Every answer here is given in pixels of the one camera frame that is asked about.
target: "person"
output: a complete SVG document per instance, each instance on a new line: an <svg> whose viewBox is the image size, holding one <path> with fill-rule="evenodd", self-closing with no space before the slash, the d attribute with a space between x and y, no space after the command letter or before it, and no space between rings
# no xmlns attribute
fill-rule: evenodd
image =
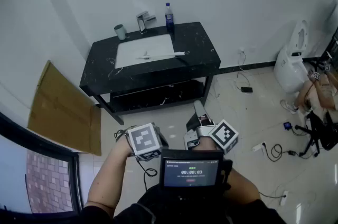
<svg viewBox="0 0 338 224"><path fill-rule="evenodd" d="M215 142L201 137L195 150L216 150ZM137 203L114 216L122 190L127 157L132 153L126 137L121 137L95 177L88 201L78 223L285 223L278 213L261 201L256 186L234 169L231 189L212 202L170 202L161 196L158 185L151 187Z"/></svg>
<svg viewBox="0 0 338 224"><path fill-rule="evenodd" d="M307 80L293 103L281 100L280 104L292 114L296 113L299 107L304 110L312 108L313 113L324 122L328 110L338 110L338 94L333 95L331 85L338 89L335 76L331 72L325 72L319 81L313 77Z"/></svg>

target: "toilet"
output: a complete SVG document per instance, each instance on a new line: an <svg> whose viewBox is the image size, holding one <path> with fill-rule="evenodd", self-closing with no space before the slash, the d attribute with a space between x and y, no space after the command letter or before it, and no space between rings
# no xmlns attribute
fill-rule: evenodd
<svg viewBox="0 0 338 224"><path fill-rule="evenodd" d="M289 94L299 91L308 80L302 59L307 41L307 23L303 20L297 23L290 42L278 54L274 74L280 86Z"/></svg>

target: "faucet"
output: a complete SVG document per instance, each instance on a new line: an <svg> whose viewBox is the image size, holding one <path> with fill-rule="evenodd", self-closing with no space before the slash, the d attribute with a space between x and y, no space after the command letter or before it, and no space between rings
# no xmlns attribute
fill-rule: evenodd
<svg viewBox="0 0 338 224"><path fill-rule="evenodd" d="M144 11L144 12L136 15L136 20L137 20L137 24L138 24L138 27L139 27L140 34L144 34L144 33L147 32L147 28L146 28L146 25L144 23L145 21L150 21L150 20L156 19L155 15L144 17L144 15L146 15L147 13L148 13L148 11Z"/></svg>

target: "metal table leg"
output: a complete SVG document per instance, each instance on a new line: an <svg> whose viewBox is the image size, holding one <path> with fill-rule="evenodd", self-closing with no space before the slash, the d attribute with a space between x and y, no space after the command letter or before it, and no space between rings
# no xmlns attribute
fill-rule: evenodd
<svg viewBox="0 0 338 224"><path fill-rule="evenodd" d="M208 93L210 90L211 82L212 82L213 76L208 76L205 79L205 85L204 85L204 92L203 92L203 99L202 99L202 104L205 105L206 98L208 97Z"/></svg>
<svg viewBox="0 0 338 224"><path fill-rule="evenodd" d="M93 95L97 102L104 108L110 115L113 117L120 125L124 125L125 123L123 120L114 114L112 108L108 105L108 103L102 98L101 95Z"/></svg>

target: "toothbrush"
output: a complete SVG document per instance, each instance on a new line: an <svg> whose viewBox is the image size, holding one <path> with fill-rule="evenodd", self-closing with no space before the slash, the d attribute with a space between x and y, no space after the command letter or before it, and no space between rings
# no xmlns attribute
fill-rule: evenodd
<svg viewBox="0 0 338 224"><path fill-rule="evenodd" d="M144 55L142 57L138 57L137 59L144 59L144 60L148 60L150 58L153 57L167 57L167 56L184 56L184 55L188 55L189 52L174 52L174 53L168 53L168 54L161 54L161 55Z"/></svg>

